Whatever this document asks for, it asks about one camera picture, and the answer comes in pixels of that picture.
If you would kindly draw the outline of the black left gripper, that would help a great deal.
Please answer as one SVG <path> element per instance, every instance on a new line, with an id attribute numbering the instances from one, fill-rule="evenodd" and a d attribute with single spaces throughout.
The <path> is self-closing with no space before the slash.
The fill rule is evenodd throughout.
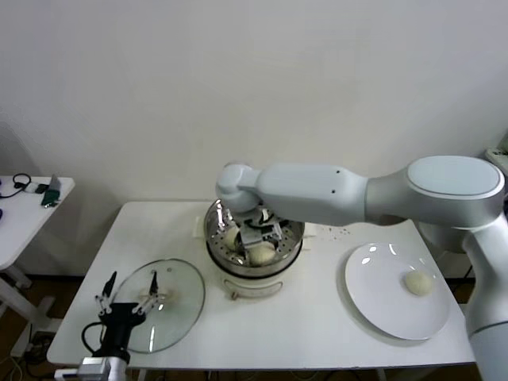
<path id="1" fill-rule="evenodd" d="M 136 303 L 113 303 L 111 294 L 117 277 L 114 271 L 102 288 L 102 293 L 94 296 L 98 307 L 100 322 L 106 327 L 99 349 L 92 352 L 93 357 L 117 357 L 129 360 L 129 340 L 133 329 L 146 320 L 146 315 L 164 297 L 160 293 L 157 271 L 152 271 L 152 280 L 148 292 L 140 296 Z"/>

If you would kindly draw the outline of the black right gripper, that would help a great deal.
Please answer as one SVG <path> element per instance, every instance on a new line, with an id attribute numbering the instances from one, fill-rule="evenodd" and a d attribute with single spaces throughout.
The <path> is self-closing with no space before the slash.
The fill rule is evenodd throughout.
<path id="1" fill-rule="evenodd" d="M 263 242 L 268 242 L 274 248 L 284 244 L 284 232 L 288 221 L 269 221 L 263 225 Z"/>

